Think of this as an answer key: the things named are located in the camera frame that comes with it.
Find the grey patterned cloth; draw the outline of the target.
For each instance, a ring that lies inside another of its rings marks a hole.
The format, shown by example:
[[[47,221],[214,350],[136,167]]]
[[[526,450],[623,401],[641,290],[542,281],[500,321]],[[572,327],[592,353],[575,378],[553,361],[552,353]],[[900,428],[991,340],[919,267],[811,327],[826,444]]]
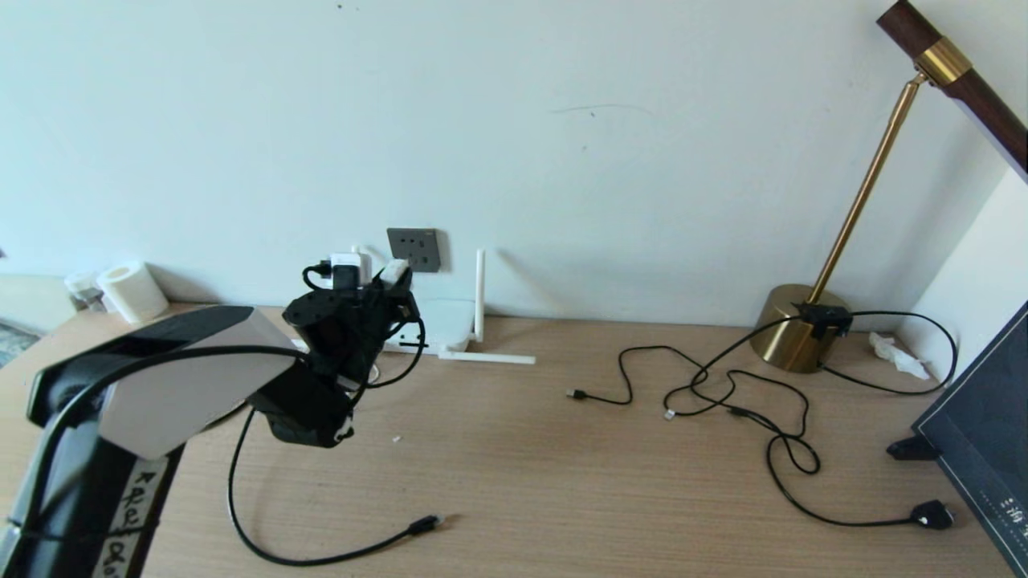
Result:
[[[35,332],[29,332],[0,320],[0,368],[10,364],[32,345],[38,344],[40,338],[41,336]]]

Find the small clear jar white lid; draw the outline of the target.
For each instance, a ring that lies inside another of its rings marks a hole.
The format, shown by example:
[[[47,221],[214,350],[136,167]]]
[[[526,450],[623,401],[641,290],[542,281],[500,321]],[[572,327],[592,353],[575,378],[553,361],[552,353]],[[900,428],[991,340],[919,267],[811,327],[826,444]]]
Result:
[[[66,275],[63,285],[77,311],[107,312],[105,293],[98,285],[95,270]]]

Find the grey wall socket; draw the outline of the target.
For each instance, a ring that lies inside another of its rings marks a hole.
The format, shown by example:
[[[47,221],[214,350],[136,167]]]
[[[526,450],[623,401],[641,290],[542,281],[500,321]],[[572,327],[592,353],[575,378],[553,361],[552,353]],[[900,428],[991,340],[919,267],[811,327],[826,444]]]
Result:
[[[390,256],[407,262],[414,273],[436,274],[442,268],[437,230],[434,228],[386,228]]]

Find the white toilet paper roll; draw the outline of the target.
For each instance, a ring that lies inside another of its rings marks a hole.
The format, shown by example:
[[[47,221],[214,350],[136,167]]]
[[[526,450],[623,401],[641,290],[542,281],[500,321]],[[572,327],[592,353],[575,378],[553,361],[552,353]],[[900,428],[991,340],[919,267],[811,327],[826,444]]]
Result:
[[[147,323],[168,311],[168,297],[143,261],[102,270],[96,285],[128,324]]]

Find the black junction box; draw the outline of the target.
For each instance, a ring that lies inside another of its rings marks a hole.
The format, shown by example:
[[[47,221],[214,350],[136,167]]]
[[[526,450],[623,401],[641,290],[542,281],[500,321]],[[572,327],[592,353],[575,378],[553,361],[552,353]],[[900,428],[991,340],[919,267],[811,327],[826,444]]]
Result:
[[[851,329],[853,314],[844,306],[823,306],[820,303],[795,303],[799,319],[810,326],[809,336],[822,340],[827,334],[845,336]]]

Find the crumpled white tissue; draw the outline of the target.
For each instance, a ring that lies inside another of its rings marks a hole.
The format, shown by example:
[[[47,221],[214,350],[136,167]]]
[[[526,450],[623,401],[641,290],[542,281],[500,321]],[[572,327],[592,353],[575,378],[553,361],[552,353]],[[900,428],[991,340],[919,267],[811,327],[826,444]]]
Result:
[[[902,348],[897,347],[895,338],[884,336],[877,332],[870,332],[869,345],[879,359],[892,364],[897,371],[922,381],[927,381],[930,377],[923,362],[915,358],[910,352],[905,352]]]

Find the dark blue framed board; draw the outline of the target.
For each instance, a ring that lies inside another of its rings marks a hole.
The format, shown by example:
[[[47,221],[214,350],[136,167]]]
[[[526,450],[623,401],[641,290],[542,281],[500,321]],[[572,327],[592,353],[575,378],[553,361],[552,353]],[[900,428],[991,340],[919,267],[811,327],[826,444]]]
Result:
[[[1005,557],[1028,578],[1028,301],[912,425]]]

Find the white router with four antennas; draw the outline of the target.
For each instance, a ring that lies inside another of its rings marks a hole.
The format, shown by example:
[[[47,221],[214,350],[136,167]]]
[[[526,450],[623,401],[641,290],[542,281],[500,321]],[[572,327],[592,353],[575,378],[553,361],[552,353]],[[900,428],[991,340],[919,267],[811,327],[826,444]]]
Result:
[[[418,336],[414,327],[402,327],[383,344],[386,352],[407,352],[436,356],[441,360],[495,364],[533,365],[536,357],[473,352],[470,344],[484,342],[486,251],[475,256],[475,293],[473,300],[427,299],[418,301],[425,332]]]

